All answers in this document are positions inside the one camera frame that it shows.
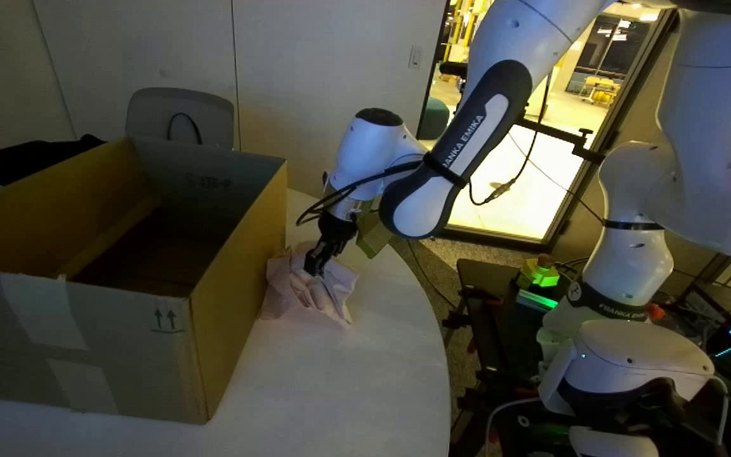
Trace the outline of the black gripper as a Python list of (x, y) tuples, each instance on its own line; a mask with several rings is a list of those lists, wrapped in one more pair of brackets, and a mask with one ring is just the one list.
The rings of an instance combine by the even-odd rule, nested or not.
[(349, 247), (349, 242), (359, 235), (354, 221), (344, 221), (325, 212), (318, 221), (319, 242), (311, 247), (304, 255), (304, 271), (322, 275), (325, 266)]

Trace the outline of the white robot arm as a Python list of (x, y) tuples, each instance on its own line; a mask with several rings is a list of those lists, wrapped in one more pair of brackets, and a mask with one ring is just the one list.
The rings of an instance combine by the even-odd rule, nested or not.
[[(365, 200), (403, 240), (438, 235), (536, 84), (615, 4), (622, 0), (493, 0), (469, 49), (459, 109), (430, 151), (397, 115), (359, 113), (303, 269), (318, 276), (346, 249)], [(655, 325), (648, 306), (672, 271), (671, 235), (731, 257), (731, 0), (648, 4), (681, 15), (657, 106), (665, 141), (629, 141), (604, 156), (601, 236), (539, 331), (539, 402), (572, 422), (569, 449), (580, 457), (660, 457), (655, 433), (668, 405), (696, 400), (713, 378), (710, 359)]]

